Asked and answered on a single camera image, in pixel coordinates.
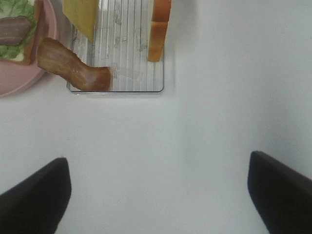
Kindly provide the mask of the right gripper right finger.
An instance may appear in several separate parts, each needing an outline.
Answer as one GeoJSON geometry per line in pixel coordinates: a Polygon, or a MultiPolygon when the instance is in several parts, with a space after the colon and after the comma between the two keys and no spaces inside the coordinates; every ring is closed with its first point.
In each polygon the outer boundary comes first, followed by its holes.
{"type": "Polygon", "coordinates": [[[271,234],[312,232],[312,181],[261,151],[250,156],[247,187],[271,234]]]}

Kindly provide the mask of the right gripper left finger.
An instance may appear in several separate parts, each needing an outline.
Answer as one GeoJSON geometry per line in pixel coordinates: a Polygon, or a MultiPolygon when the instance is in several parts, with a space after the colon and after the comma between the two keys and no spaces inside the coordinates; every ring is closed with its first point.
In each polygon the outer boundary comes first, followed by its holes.
{"type": "Polygon", "coordinates": [[[71,197],[66,158],[59,157],[0,196],[2,234],[53,234],[71,197]]]}

